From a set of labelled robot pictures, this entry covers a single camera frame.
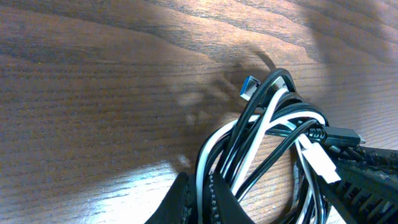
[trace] wooden table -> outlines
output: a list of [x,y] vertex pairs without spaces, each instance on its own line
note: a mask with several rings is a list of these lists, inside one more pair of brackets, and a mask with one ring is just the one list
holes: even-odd
[[[1,223],[143,223],[262,59],[333,126],[398,146],[394,0],[1,0],[0,31]],[[291,164],[242,202],[254,221],[286,207]]]

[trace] wood grain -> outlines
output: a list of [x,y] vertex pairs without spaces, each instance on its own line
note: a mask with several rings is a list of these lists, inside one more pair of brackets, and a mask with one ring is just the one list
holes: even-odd
[[[0,31],[2,223],[145,222],[262,58],[332,125],[398,147],[395,1],[0,0]],[[242,202],[254,221],[288,208],[291,164]]]

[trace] tabletop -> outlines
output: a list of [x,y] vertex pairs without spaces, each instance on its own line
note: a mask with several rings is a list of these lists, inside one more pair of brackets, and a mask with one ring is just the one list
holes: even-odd
[[[277,67],[332,126],[398,148],[394,0],[0,0],[0,32],[2,223],[144,223]],[[255,222],[289,209],[291,173],[286,152],[242,201]]]

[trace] brown wood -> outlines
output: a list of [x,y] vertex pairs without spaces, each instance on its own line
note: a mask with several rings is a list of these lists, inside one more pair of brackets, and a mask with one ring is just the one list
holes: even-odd
[[[396,1],[0,0],[0,34],[2,223],[146,221],[261,57],[332,125],[398,147]],[[285,153],[242,205],[268,223],[291,192]]]

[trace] bundle of cables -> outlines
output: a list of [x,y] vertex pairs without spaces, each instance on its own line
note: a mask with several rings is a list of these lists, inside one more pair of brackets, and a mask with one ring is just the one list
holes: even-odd
[[[196,188],[199,223],[203,222],[203,185],[211,172],[219,172],[240,202],[267,170],[292,146],[297,151],[300,177],[298,200],[282,223],[323,224],[331,205],[318,186],[318,172],[302,155],[302,149],[313,147],[311,129],[328,126],[322,112],[313,104],[304,103],[297,93],[290,73],[278,68],[254,93],[239,119],[211,134],[202,145],[196,162]],[[281,144],[245,179],[249,166],[265,134],[283,136]]]

